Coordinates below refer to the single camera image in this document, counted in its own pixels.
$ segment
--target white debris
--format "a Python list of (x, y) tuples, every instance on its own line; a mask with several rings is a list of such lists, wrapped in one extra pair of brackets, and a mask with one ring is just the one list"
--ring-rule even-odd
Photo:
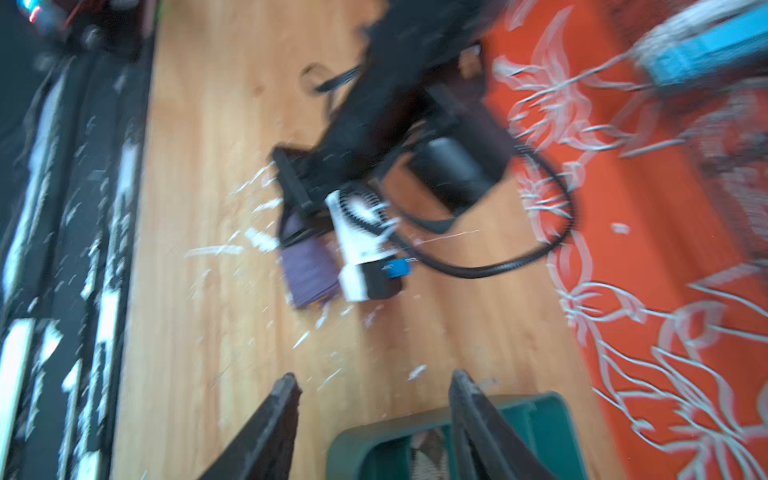
[(123, 87), (125, 87), (125, 80), (127, 78), (127, 67), (123, 68), (123, 71), (120, 73), (120, 76), (117, 78), (117, 80), (114, 81), (114, 84), (112, 85), (112, 88), (114, 91), (118, 93), (122, 93)]
[(123, 210), (134, 196), (134, 184), (136, 183), (136, 163), (139, 156), (139, 143), (125, 141), (120, 152), (120, 170), (118, 171), (118, 184), (116, 186), (115, 200), (124, 198)]
[(296, 342), (296, 345), (294, 345), (294, 346), (293, 346), (293, 349), (295, 350), (295, 349), (296, 349), (296, 347), (298, 347), (299, 345), (301, 345), (301, 342), (303, 342), (304, 340), (306, 340), (306, 338), (307, 338), (308, 336), (310, 336), (310, 333), (309, 333), (309, 332), (307, 332), (307, 333), (304, 333), (304, 334), (301, 336), (301, 338), (299, 339), (299, 341), (298, 341), (298, 342)]
[(248, 237), (253, 248), (258, 248), (264, 253), (271, 252), (280, 245), (280, 241), (277, 238), (270, 237), (266, 233), (254, 230), (253, 228), (246, 230), (245, 236)]
[(58, 320), (51, 320), (45, 326), (43, 331), (43, 340), (40, 345), (40, 351), (35, 359), (35, 365), (32, 367), (32, 375), (35, 376), (35, 383), (32, 386), (32, 398), (29, 405), (29, 417), (27, 418), (27, 425), (25, 429), (25, 438), (29, 439), (32, 430), (35, 429), (35, 417), (40, 411), (38, 409), (38, 400), (43, 391), (43, 379), (45, 378), (45, 371), (43, 365), (51, 358), (53, 352), (56, 351), (58, 344), (64, 336), (57, 328)]
[(337, 375), (339, 372), (341, 372), (341, 369), (338, 369), (338, 370), (336, 370), (336, 371), (335, 371), (333, 374), (331, 374), (331, 376), (330, 376), (330, 377), (328, 377), (328, 378), (325, 380), (325, 382), (321, 383), (321, 384), (320, 384), (320, 386), (319, 386), (319, 387), (317, 387), (317, 391), (319, 392), (319, 391), (320, 391), (320, 389), (321, 389), (321, 388), (322, 388), (322, 387), (323, 387), (323, 386), (324, 386), (326, 383), (330, 382), (330, 381), (331, 381), (331, 379), (332, 379), (333, 377), (335, 377), (335, 376), (336, 376), (336, 375)]
[(185, 257), (198, 257), (201, 255), (240, 255), (244, 248), (237, 245), (213, 245), (212, 247), (193, 248), (188, 250)]
[(256, 208), (253, 209), (253, 212), (256, 213), (262, 210), (270, 210), (273, 208), (278, 208), (282, 202), (283, 202), (282, 198), (273, 198), (272, 200), (269, 200), (267, 202), (264, 202), (261, 205), (258, 205)]
[(91, 265), (88, 267), (88, 275), (85, 276), (85, 284), (83, 285), (83, 290), (80, 292), (80, 296), (83, 297), (83, 300), (88, 300), (91, 298), (91, 294), (94, 292), (100, 244), (101, 233), (98, 233), (96, 238), (94, 238), (94, 242), (91, 244), (91, 248), (88, 249), (88, 258), (90, 259)]
[(83, 204), (82, 202), (78, 202), (78, 204), (77, 204), (77, 205), (75, 205), (74, 207), (72, 207), (71, 209), (69, 209), (69, 211), (67, 212), (67, 216), (66, 216), (66, 218), (64, 219), (64, 225), (69, 225), (69, 222), (71, 222), (71, 221), (72, 221), (72, 219), (74, 218), (74, 214), (75, 214), (75, 213), (78, 211), (78, 208), (79, 208), (79, 207), (80, 207), (82, 204)]
[(331, 307), (331, 302), (326, 302), (325, 305), (323, 305), (323, 316), (321, 316), (317, 322), (315, 322), (315, 329), (319, 330), (321, 326), (326, 322), (326, 319), (328, 318), (328, 310)]
[(366, 319), (365, 319), (364, 323), (365, 323), (365, 326), (366, 326), (367, 329), (371, 328), (371, 326), (373, 325), (373, 320), (376, 318), (376, 314), (379, 313), (379, 311), (381, 311), (381, 309), (383, 309), (383, 308), (384, 308), (383, 304), (382, 305), (378, 305), (375, 309), (373, 309), (373, 311), (371, 313), (369, 313), (366, 316)]
[(629, 235), (631, 232), (631, 228), (626, 223), (612, 223), (611, 224), (611, 230), (613, 230), (614, 233), (620, 233), (621, 235)]
[(253, 185), (253, 182), (255, 182), (261, 176), (261, 174), (263, 174), (264, 172), (269, 170), (269, 168), (272, 167), (274, 164), (275, 164), (275, 162), (271, 161), (266, 167), (262, 167), (259, 171), (256, 172), (256, 175), (253, 175), (253, 178), (248, 180), (246, 183), (240, 185), (237, 188), (237, 190), (232, 192), (230, 195), (232, 195), (234, 197), (235, 195), (237, 195), (241, 191), (245, 190), (246, 187), (248, 187), (249, 185)]
[(410, 375), (408, 375), (408, 381), (414, 380), (417, 376), (421, 375), (424, 370), (427, 370), (426, 365), (419, 365), (413, 369)]
[(74, 433), (74, 421), (76, 418), (76, 406), (78, 402), (78, 386), (80, 384), (80, 365), (79, 359), (74, 363), (64, 381), (61, 382), (61, 391), (67, 396), (67, 415), (64, 421), (64, 438), (61, 439), (61, 445), (58, 448), (58, 475), (57, 480), (65, 480), (67, 475), (67, 463), (69, 460), (69, 449), (72, 444), (72, 435)]

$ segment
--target wooden plank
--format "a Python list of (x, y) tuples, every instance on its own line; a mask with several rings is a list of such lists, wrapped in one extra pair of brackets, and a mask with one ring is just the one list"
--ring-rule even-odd
[[(268, 165), (275, 143), (310, 145), (322, 132), (323, 100), (302, 91), (299, 72), (313, 61), (334, 71), (354, 65), (362, 49), (356, 26), (379, 14), (372, 0), (166, 2), (115, 480), (145, 472), (147, 480), (196, 478), (285, 372), (295, 372), (304, 389), (292, 478), (324, 478), (336, 435), (447, 405), (454, 368), (466, 369), (489, 394), (560, 392), (592, 478), (624, 477), (543, 263), (477, 281), (418, 268), (407, 290), (387, 303), (347, 312), (343, 299), (334, 300), (316, 329), (323, 311), (295, 311), (286, 302), (277, 252), (262, 252), (243, 235), (248, 228), (274, 235), (279, 208), (253, 211), (280, 190), (276, 183), (263, 186), (274, 173), (268, 169), (232, 192)], [(394, 183), (403, 201), (418, 198), (405, 180)], [(479, 231), (425, 248), (480, 264), (535, 244), (511, 181), (455, 231), (473, 230)], [(228, 242), (244, 250), (187, 255)], [(420, 365), (426, 370), (409, 381)]]

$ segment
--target black cable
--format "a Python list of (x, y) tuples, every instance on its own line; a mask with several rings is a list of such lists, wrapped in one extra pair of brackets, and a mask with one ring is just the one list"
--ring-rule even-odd
[[(529, 263), (535, 262), (536, 260), (546, 257), (550, 252), (554, 251), (556, 248), (562, 245), (563, 242), (565, 242), (565, 240), (571, 235), (571, 231), (574, 229), (576, 224), (576, 206), (574, 204), (571, 193), (568, 191), (568, 186), (565, 184), (563, 179), (560, 178), (558, 174), (554, 171), (554, 168), (546, 160), (544, 160), (544, 158), (542, 158), (539, 154), (537, 154), (532, 148), (530, 148), (527, 145), (519, 144), (518, 151), (521, 154), (525, 155), (526, 157), (530, 158), (542, 170), (544, 170), (544, 172), (546, 172), (546, 174), (557, 184), (558, 189), (560, 190), (560, 192), (562, 192), (563, 197), (568, 202), (568, 207), (569, 207), (569, 210), (571, 211), (571, 216), (568, 218), (566, 222), (564, 232), (558, 235), (558, 237), (555, 238), (551, 243), (544, 243), (537, 249), (534, 249), (517, 258), (514, 258), (512, 260), (507, 260), (505, 262), (493, 263), (492, 265), (485, 265), (485, 266), (457, 266), (457, 265), (452, 265), (450, 263), (445, 263), (441, 260), (438, 260), (430, 256), (429, 254), (421, 251), (420, 249), (414, 247), (410, 243), (406, 242), (402, 237), (400, 237), (400, 235), (398, 235), (396, 231), (393, 231), (389, 235), (389, 240), (392, 241), (392, 243), (394, 243), (399, 249), (404, 250), (409, 255), (416, 258), (420, 262), (424, 263), (429, 268), (432, 268), (433, 270), (437, 270), (440, 273), (444, 273), (449, 276), (455, 276), (457, 278), (466, 278), (466, 279), (486, 278), (488, 276), (499, 275), (500, 273), (506, 273), (511, 270), (516, 270), (518, 268), (528, 265)], [(347, 184), (342, 185), (339, 192), (339, 200), (342, 197), (351, 196), (353, 194), (362, 196), (361, 190), (367, 190), (373, 193), (372, 190), (370, 190), (366, 186), (363, 186), (356, 182), (348, 182)], [(357, 227), (362, 228), (368, 231), (369, 233), (372, 233), (377, 236), (385, 233), (386, 229), (381, 226), (383, 222), (371, 223), (368, 220), (365, 220), (360, 216), (355, 215), (349, 208), (346, 208), (346, 209), (341, 208), (341, 211), (344, 214), (344, 216), (347, 218), (347, 220), (352, 222)]]
[[(307, 79), (312, 73), (317, 71), (323, 71), (324, 77), (331, 78), (318, 85), (308, 84)], [(325, 65), (321, 63), (311, 63), (304, 67), (304, 69), (301, 71), (299, 80), (304, 83), (304, 89), (307, 90), (307, 92), (310, 94), (328, 96), (326, 100), (326, 116), (329, 120), (332, 120), (334, 114), (336, 113), (336, 111), (333, 109), (335, 97), (334, 94), (336, 90), (354, 80), (358, 73), (360, 73), (360, 65), (356, 65), (349, 70), (334, 76), (330, 68), (326, 67)]]

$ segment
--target green plastic container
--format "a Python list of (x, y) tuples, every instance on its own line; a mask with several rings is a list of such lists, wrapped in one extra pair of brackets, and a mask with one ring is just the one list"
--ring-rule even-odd
[[(559, 394), (497, 396), (490, 400), (555, 477), (560, 480), (587, 480), (571, 414)], [(328, 451), (326, 478), (409, 480), (411, 436), (424, 430), (442, 429), (451, 478), (458, 480), (450, 418), (450, 410), (444, 408), (341, 432)]]

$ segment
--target white flakes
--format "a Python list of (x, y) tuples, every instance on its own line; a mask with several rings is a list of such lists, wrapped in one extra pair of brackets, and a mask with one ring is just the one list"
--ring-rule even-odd
[(76, 406), (78, 401), (78, 387), (80, 384), (80, 365), (79, 359), (74, 363), (64, 381), (61, 382), (61, 392), (67, 396), (67, 415), (64, 421), (64, 437), (61, 439), (61, 445), (58, 448), (58, 475), (57, 480), (65, 480), (67, 475), (67, 463), (69, 460), (69, 449), (72, 444), (72, 435), (74, 433), (74, 421), (76, 418)]
[(367, 329), (371, 328), (371, 326), (373, 325), (373, 320), (376, 319), (376, 314), (378, 314), (381, 311), (381, 309), (383, 309), (383, 308), (384, 308), (383, 304), (378, 305), (378, 306), (376, 306), (375, 309), (373, 309), (373, 311), (371, 313), (366, 315), (366, 319), (365, 319), (364, 323), (365, 323), (365, 326), (366, 326)]
[(43, 391), (43, 379), (45, 378), (45, 371), (43, 365), (51, 358), (53, 352), (56, 351), (58, 344), (64, 336), (57, 328), (58, 320), (51, 320), (45, 326), (43, 330), (43, 339), (40, 344), (40, 351), (35, 359), (35, 365), (32, 367), (32, 375), (35, 376), (35, 383), (32, 386), (32, 398), (29, 405), (29, 417), (27, 418), (27, 425), (25, 429), (25, 438), (29, 439), (30, 434), (35, 429), (35, 417), (38, 415), (38, 400)]
[(419, 365), (413, 369), (410, 375), (408, 375), (408, 381), (414, 380), (416, 377), (422, 374), (424, 370), (427, 370), (426, 365)]
[(127, 68), (123, 68), (123, 71), (120, 73), (120, 76), (114, 81), (112, 84), (112, 88), (114, 91), (118, 93), (122, 93), (123, 87), (125, 87), (125, 80), (127, 78)]
[(331, 381), (331, 379), (332, 379), (333, 377), (335, 377), (335, 376), (336, 376), (336, 375), (337, 375), (339, 372), (341, 372), (341, 369), (338, 369), (338, 370), (336, 370), (336, 371), (335, 371), (333, 374), (331, 374), (331, 376), (330, 376), (330, 377), (328, 377), (328, 378), (325, 380), (325, 382), (321, 383), (321, 384), (320, 384), (320, 386), (319, 386), (319, 387), (317, 387), (317, 391), (319, 392), (319, 391), (320, 391), (320, 389), (321, 389), (321, 388), (322, 388), (322, 387), (323, 387), (323, 386), (324, 386), (326, 383), (330, 382), (330, 381)]
[(45, 363), (49, 358), (51, 358), (51, 355), (53, 355), (53, 352), (56, 350), (56, 347), (58, 347), (61, 339), (64, 338), (61, 332), (58, 331), (57, 325), (58, 320), (52, 320), (48, 322), (48, 325), (45, 326), (45, 331), (43, 332), (43, 341), (42, 345), (40, 346), (39, 362), (41, 364)]
[(283, 203), (282, 198), (273, 198), (272, 200), (269, 200), (267, 202), (264, 202), (261, 205), (258, 205), (256, 208), (253, 209), (253, 212), (260, 212), (262, 210), (270, 210), (273, 208), (278, 208)]
[(83, 204), (82, 202), (78, 202), (78, 204), (77, 204), (77, 205), (75, 205), (74, 207), (72, 207), (71, 209), (69, 209), (69, 211), (67, 212), (67, 216), (66, 216), (66, 218), (64, 219), (64, 225), (69, 225), (69, 222), (71, 222), (71, 221), (72, 221), (72, 219), (74, 218), (74, 214), (75, 214), (75, 213), (78, 211), (78, 208), (79, 208), (79, 207), (80, 207), (82, 204)]
[[(99, 349), (104, 351), (104, 366), (101, 369), (101, 398), (97, 405), (98, 421), (102, 423), (107, 415), (107, 399), (109, 396), (110, 376), (112, 372), (112, 352), (114, 348), (114, 329), (118, 322), (118, 307), (120, 305), (120, 291), (105, 288), (101, 291), (99, 303), (98, 324), (96, 326), (96, 346), (94, 356)], [(99, 362), (94, 361), (91, 367), (91, 381), (89, 383), (89, 395), (96, 388)]]
[(266, 233), (254, 230), (253, 228), (246, 230), (245, 236), (248, 237), (253, 248), (258, 248), (263, 253), (271, 252), (280, 245), (280, 241), (277, 238), (270, 237)]
[(625, 223), (612, 223), (611, 230), (613, 230), (614, 233), (619, 233), (621, 235), (629, 235), (631, 232), (631, 228)]
[(244, 184), (240, 185), (240, 186), (237, 188), (237, 190), (235, 190), (234, 192), (232, 192), (230, 195), (234, 197), (235, 195), (237, 195), (237, 194), (238, 194), (238, 193), (240, 193), (241, 191), (245, 190), (245, 189), (246, 189), (246, 187), (248, 187), (248, 186), (250, 186), (250, 185), (253, 185), (253, 182), (255, 182), (255, 181), (256, 181), (256, 180), (257, 180), (257, 179), (258, 179), (258, 178), (261, 176), (261, 174), (263, 174), (264, 172), (266, 172), (266, 171), (267, 171), (267, 170), (268, 170), (268, 169), (269, 169), (271, 166), (273, 166), (274, 164), (275, 164), (275, 162), (271, 161), (271, 162), (270, 162), (270, 163), (269, 163), (269, 164), (268, 164), (266, 167), (261, 167), (261, 169), (259, 169), (259, 171), (257, 171), (257, 172), (256, 172), (256, 175), (253, 175), (253, 178), (251, 178), (250, 180), (248, 180), (246, 183), (244, 183)]
[(120, 170), (114, 198), (123, 198), (123, 210), (134, 196), (136, 182), (136, 163), (139, 156), (139, 144), (135, 141), (125, 141), (120, 152)]
[(237, 245), (213, 245), (212, 247), (193, 248), (188, 250), (185, 257), (199, 257), (201, 255), (240, 255), (244, 248)]
[(317, 319), (317, 322), (315, 322), (315, 330), (319, 330), (321, 326), (326, 322), (326, 319), (328, 318), (328, 310), (331, 307), (331, 302), (326, 302), (325, 305), (323, 305), (323, 316), (321, 316), (319, 319)]
[(296, 349), (296, 347), (298, 347), (299, 345), (301, 345), (301, 342), (303, 342), (304, 340), (306, 340), (306, 338), (307, 338), (308, 336), (310, 336), (310, 333), (309, 333), (309, 332), (306, 332), (306, 333), (304, 333), (304, 334), (301, 336), (301, 338), (299, 339), (299, 341), (298, 341), (298, 342), (296, 342), (296, 345), (294, 345), (294, 346), (293, 346), (293, 349), (295, 350), (295, 349)]
[(91, 248), (88, 249), (88, 259), (91, 265), (88, 267), (88, 275), (85, 276), (85, 283), (83, 284), (83, 290), (80, 292), (80, 296), (83, 300), (91, 298), (91, 294), (94, 292), (94, 283), (96, 282), (96, 269), (98, 268), (99, 246), (101, 245), (101, 234), (97, 234), (94, 238), (94, 242), (91, 244)]

